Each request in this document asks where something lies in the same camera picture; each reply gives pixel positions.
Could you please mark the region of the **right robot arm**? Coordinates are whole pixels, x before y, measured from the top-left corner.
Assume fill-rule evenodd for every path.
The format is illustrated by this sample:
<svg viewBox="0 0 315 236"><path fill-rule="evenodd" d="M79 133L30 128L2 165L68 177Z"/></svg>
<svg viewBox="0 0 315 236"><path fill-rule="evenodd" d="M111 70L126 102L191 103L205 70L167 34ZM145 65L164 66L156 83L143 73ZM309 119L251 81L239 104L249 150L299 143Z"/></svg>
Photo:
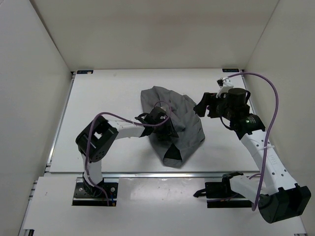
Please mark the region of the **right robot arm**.
<svg viewBox="0 0 315 236"><path fill-rule="evenodd" d="M194 107L199 117L227 119L227 129L234 131L241 143L249 151L260 171L263 183L259 184L235 171L222 176L217 186L210 183L197 191L194 196L207 198L241 195L258 210L267 223L274 223L304 212L311 192L307 186L300 186L288 173L273 146L269 143L265 125L259 116L250 112L247 104L250 92L243 88L231 88L221 95L206 92Z"/></svg>

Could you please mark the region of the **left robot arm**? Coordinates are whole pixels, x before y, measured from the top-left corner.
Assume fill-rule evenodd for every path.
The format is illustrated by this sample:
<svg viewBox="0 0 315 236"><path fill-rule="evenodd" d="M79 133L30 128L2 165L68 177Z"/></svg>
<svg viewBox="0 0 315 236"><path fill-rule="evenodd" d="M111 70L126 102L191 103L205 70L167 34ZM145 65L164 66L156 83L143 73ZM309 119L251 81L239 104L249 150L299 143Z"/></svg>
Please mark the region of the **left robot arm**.
<svg viewBox="0 0 315 236"><path fill-rule="evenodd" d="M96 115L75 140L83 158L83 187L87 194L108 199L101 173L101 160L115 140L142 138L152 134L156 134L159 141L179 137L171 120L171 112L155 106L149 113L142 113L134 120L108 112Z"/></svg>

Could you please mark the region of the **grey pleated skirt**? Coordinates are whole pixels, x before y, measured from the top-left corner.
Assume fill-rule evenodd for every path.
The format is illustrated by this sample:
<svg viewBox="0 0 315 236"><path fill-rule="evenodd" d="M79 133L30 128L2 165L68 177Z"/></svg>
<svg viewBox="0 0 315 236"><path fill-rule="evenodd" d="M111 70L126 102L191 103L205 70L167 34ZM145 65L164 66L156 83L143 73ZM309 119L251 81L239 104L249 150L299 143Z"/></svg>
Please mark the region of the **grey pleated skirt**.
<svg viewBox="0 0 315 236"><path fill-rule="evenodd" d="M170 120L178 137L163 141L157 134L152 134L149 140L163 165L181 168L205 140L201 119L193 110L196 103L187 95L158 86L142 90L140 99L145 113L149 113L153 106L172 110Z"/></svg>

